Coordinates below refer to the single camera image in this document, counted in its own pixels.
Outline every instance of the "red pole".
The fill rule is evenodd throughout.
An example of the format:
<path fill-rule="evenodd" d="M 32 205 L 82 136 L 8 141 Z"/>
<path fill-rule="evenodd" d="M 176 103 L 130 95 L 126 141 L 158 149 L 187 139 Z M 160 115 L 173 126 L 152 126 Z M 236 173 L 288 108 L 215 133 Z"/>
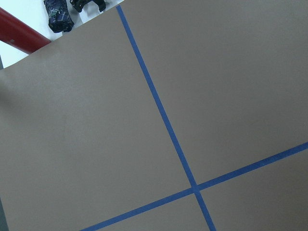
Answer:
<path fill-rule="evenodd" d="M 0 40 L 31 54 L 51 43 L 49 39 L 0 7 Z"/>

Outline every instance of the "dark gray floor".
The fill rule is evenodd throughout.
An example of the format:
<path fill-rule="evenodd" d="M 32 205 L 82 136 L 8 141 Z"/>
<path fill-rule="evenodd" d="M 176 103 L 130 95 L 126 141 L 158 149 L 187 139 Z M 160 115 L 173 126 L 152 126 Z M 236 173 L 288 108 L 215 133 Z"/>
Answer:
<path fill-rule="evenodd" d="M 198 184 L 308 141 L 306 1 L 121 5 Z M 130 212 L 191 186 L 116 9 L 0 71 L 0 135 L 10 231 L 209 230 L 192 191 Z M 217 230 L 306 230 L 306 165 L 202 190 Z"/>

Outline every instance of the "red object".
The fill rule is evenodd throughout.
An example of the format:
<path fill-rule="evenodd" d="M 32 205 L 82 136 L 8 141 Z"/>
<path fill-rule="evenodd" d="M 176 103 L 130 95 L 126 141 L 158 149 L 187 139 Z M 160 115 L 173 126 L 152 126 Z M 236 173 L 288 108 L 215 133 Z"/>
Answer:
<path fill-rule="evenodd" d="M 0 40 L 31 54 L 51 43 L 25 23 L 0 7 Z"/>

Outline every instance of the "white floor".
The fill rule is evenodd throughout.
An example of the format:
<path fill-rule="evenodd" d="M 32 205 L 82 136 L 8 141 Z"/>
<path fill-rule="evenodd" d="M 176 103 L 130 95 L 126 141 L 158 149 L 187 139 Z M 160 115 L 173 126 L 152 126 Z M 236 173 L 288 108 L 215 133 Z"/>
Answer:
<path fill-rule="evenodd" d="M 43 0 L 31 0 L 31 4 L 24 4 L 23 0 L 14 1 L 1 1 L 0 7 L 9 12 L 10 14 L 17 17 L 19 20 L 26 23 L 28 26 L 41 33 L 43 36 L 47 37 L 51 41 L 56 40 L 66 33 L 53 33 L 48 27 L 48 16 L 43 3 Z M 68 10 L 75 23 L 73 30 L 80 25 L 86 23 L 92 18 L 100 15 L 98 6 L 94 2 L 90 2 L 84 6 L 81 13 L 78 13 L 69 0 L 66 0 Z M 123 0 L 106 0 L 106 10 L 109 10 Z M 0 57 L 2 60 L 3 67 L 6 68 L 12 64 L 22 60 L 28 55 L 2 41 L 0 41 Z"/>

